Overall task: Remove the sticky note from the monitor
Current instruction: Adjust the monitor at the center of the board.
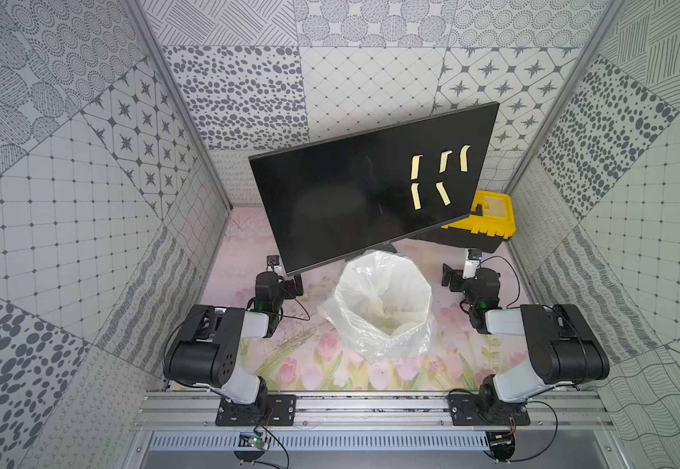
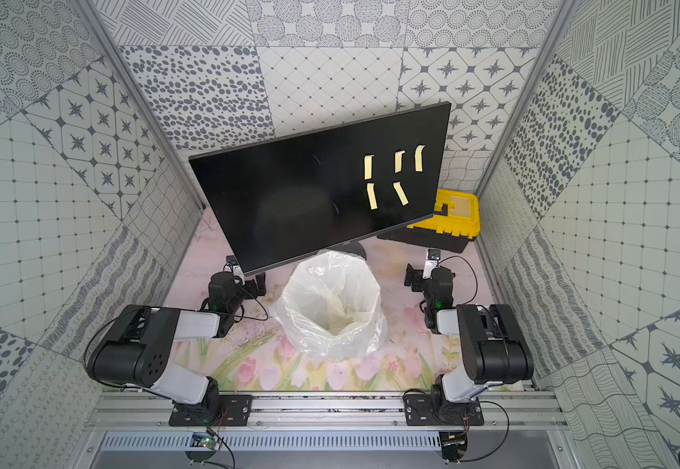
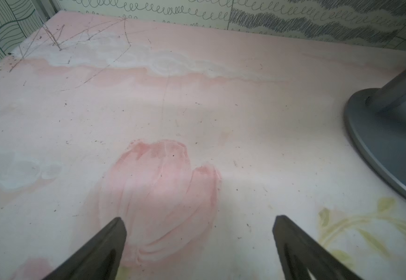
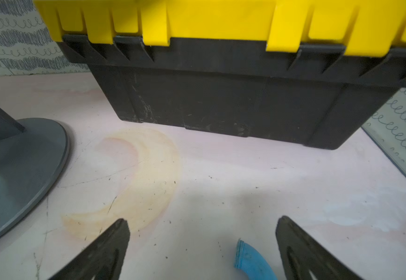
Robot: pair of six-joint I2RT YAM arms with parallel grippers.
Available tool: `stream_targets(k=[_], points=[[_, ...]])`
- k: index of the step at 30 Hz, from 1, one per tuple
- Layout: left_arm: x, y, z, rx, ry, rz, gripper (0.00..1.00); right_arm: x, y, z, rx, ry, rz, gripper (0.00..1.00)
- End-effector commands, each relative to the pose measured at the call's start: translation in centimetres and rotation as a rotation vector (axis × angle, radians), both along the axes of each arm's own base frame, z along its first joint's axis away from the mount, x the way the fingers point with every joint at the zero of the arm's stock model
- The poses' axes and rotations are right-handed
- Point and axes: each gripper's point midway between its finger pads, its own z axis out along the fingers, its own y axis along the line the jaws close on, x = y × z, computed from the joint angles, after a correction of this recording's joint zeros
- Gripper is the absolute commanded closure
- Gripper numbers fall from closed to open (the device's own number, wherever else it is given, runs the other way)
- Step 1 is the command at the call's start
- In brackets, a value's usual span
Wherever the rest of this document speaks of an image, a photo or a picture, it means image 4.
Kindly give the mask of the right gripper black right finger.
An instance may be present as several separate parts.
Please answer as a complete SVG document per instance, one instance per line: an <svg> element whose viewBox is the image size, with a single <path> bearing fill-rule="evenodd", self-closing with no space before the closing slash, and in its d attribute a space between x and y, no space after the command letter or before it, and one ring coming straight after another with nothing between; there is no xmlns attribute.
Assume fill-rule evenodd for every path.
<svg viewBox="0 0 406 280"><path fill-rule="evenodd" d="M289 217L279 218L275 236L286 279L361 279Z"/></svg>

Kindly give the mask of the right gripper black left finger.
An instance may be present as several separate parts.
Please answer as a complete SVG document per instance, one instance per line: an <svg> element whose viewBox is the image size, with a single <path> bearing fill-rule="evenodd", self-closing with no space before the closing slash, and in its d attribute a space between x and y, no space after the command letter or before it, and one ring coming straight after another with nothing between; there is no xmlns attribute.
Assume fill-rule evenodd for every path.
<svg viewBox="0 0 406 280"><path fill-rule="evenodd" d="M128 222L116 220L52 280L117 280L120 278L130 239Z"/></svg>

